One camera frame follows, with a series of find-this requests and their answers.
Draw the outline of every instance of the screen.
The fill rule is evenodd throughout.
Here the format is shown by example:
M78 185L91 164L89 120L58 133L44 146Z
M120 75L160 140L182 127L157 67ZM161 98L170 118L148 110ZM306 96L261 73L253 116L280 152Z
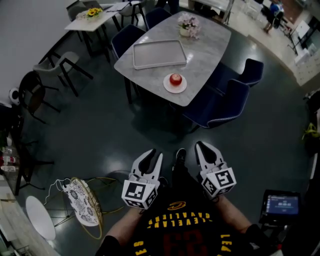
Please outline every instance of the screen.
M266 212L268 214L297 215L299 213L299 197L268 195Z

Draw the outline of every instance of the blue upholstered chair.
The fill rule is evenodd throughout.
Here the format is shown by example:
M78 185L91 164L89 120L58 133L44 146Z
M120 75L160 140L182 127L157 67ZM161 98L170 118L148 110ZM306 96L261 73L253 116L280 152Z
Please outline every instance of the blue upholstered chair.
M155 8L152 11L148 12L145 15L148 30L152 29L154 26L169 18L170 16L171 13L167 12L165 9L161 7Z
M242 74L238 74L220 62L206 84L225 94L229 80L235 79L252 87L260 82L263 70L264 64L262 62L250 58L245 61Z
M205 85L191 103L179 108L182 115L190 119L196 126L210 129L236 119L243 112L249 95L250 87L237 80L227 83L225 95L217 93L212 87Z
M145 31L129 24L121 31L119 31L111 40L111 45L115 56L119 59L140 37L144 35ZM130 80L124 77L125 91L129 104L132 104ZM137 94L137 85L132 82L133 88Z

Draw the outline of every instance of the white tray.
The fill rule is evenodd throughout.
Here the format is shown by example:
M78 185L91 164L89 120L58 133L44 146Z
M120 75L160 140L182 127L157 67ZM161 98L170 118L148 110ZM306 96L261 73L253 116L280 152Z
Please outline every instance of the white tray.
M187 57L179 40L162 40L133 45L133 67L136 70L185 65Z

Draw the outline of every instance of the red apple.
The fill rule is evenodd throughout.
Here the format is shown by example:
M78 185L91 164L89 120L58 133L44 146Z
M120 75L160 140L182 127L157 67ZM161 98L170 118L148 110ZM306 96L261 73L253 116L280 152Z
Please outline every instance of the red apple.
M182 82L182 77L179 74L172 74L170 75L170 83L173 86L179 86Z

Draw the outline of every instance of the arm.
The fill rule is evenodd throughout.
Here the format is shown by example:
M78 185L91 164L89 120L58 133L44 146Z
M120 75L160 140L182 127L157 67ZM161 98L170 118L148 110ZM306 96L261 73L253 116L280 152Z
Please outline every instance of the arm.
M116 238L121 246L125 246L132 237L142 216L141 209L130 208L130 210L115 223L105 236Z
M220 196L219 201L215 204L222 219L231 227L242 234L252 225L243 213L235 207L225 196Z

